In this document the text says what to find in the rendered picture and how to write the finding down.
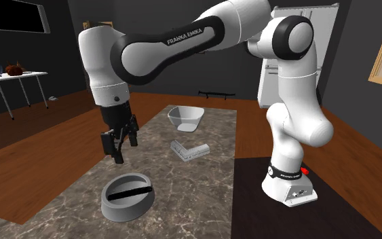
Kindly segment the white refrigerator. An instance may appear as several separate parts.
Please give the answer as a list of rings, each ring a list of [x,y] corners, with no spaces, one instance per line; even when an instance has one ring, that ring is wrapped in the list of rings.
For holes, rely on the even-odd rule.
[[[318,61],[316,84],[319,82],[338,9],[339,4],[335,3],[323,6],[275,7],[271,13],[273,18],[301,15],[310,19],[314,28]],[[276,59],[263,60],[257,100],[260,108],[269,108],[272,104],[281,102],[278,94],[278,62]]]

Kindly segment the white side table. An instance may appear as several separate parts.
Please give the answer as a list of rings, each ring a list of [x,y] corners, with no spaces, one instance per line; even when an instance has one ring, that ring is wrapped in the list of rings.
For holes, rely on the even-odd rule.
[[[11,80],[11,79],[17,79],[20,83],[20,86],[22,88],[22,91],[23,91],[23,94],[24,94],[24,97],[26,99],[26,103],[28,104],[28,106],[30,106],[30,102],[29,102],[29,99],[28,99],[28,96],[27,96],[27,93],[26,93],[26,90],[24,89],[24,86],[23,86],[23,83],[22,83],[22,78],[25,78],[25,77],[35,77],[36,80],[37,80],[37,83],[38,83],[38,86],[39,86],[39,89],[40,89],[40,92],[41,92],[41,95],[42,95],[42,98],[43,98],[43,101],[45,103],[45,106],[46,108],[48,109],[49,106],[47,104],[47,98],[45,97],[45,94],[44,94],[44,91],[43,91],[43,88],[42,88],[42,85],[41,85],[41,81],[39,79],[40,76],[42,75],[47,75],[47,72],[38,72],[38,71],[27,71],[26,73],[23,73],[22,75],[14,75],[14,76],[11,76],[11,75],[8,75],[7,73],[3,73],[0,77],[0,82],[1,81],[7,81],[7,80]],[[3,101],[5,103],[5,106],[7,108],[7,111],[11,117],[12,120],[14,120],[14,116],[13,116],[13,113],[10,109],[10,106],[8,104],[8,101],[4,95],[4,92],[2,90],[2,87],[1,87],[1,84],[0,84],[0,93],[1,93],[1,96],[3,98]]]

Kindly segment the dark robot stand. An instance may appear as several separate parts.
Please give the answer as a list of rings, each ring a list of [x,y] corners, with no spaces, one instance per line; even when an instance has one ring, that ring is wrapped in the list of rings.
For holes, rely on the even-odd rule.
[[[236,159],[231,239],[382,239],[382,233],[312,170],[314,202],[287,207],[268,197],[261,183],[266,158]]]

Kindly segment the grey L-shaped bracket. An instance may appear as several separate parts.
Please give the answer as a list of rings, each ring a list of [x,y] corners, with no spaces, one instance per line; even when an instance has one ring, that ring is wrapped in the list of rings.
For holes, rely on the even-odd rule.
[[[188,162],[210,153],[210,147],[207,144],[203,144],[191,149],[186,149],[176,140],[173,140],[170,143],[170,148],[184,162]]]

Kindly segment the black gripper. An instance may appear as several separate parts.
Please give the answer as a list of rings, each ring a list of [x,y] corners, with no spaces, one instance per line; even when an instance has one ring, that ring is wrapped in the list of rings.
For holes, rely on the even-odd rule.
[[[139,131],[139,126],[136,116],[132,114],[129,101],[112,107],[100,107],[100,112],[104,123],[110,129],[109,131],[102,132],[100,134],[104,154],[111,156],[116,164],[123,164],[121,147],[116,147],[115,145],[114,129],[119,130],[126,126],[125,130],[128,135],[130,145],[132,147],[137,147],[137,132]]]

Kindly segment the black stick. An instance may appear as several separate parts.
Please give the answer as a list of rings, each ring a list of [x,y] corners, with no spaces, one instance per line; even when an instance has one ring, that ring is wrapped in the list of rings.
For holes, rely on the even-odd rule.
[[[137,187],[137,188],[110,194],[107,196],[107,200],[108,201],[119,200],[119,199],[128,198],[132,196],[137,196],[140,194],[146,194],[152,191],[153,191],[153,188],[151,186]]]

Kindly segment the grey round bowl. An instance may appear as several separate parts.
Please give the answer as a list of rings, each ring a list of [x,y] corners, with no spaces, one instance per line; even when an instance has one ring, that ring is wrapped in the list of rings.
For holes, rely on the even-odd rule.
[[[114,222],[132,221],[145,214],[153,205],[155,191],[119,200],[108,201],[107,196],[137,187],[153,187],[149,177],[140,173],[127,173],[109,181],[101,193],[101,212]]]

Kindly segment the wooden framed wall picture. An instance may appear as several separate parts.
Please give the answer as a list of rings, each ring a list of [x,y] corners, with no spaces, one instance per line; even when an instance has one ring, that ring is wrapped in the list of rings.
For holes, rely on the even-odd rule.
[[[86,29],[90,29],[90,28],[93,28],[93,27],[97,27],[97,26],[109,26],[111,28],[113,28],[113,23],[112,22],[95,22],[95,21],[85,21],[85,22],[82,22],[82,25],[83,25],[83,29],[86,30]]]

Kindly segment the white square bowl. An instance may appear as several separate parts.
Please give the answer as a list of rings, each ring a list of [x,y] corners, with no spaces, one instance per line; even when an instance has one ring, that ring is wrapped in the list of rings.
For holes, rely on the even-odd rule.
[[[205,113],[204,108],[176,106],[168,112],[168,119],[181,132],[194,132]]]

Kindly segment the wall television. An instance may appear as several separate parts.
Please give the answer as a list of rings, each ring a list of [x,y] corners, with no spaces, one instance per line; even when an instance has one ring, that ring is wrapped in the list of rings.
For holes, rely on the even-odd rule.
[[[21,0],[0,0],[0,31],[49,34],[45,8]]]

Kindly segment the black floor object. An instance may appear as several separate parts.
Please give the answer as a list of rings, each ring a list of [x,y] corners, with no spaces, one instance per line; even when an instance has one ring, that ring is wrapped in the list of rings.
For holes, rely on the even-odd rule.
[[[236,93],[224,93],[224,92],[202,92],[201,90],[198,91],[199,95],[204,95],[206,99],[210,98],[211,96],[217,96],[219,98],[223,98],[224,100],[227,100],[228,98],[235,97]]]

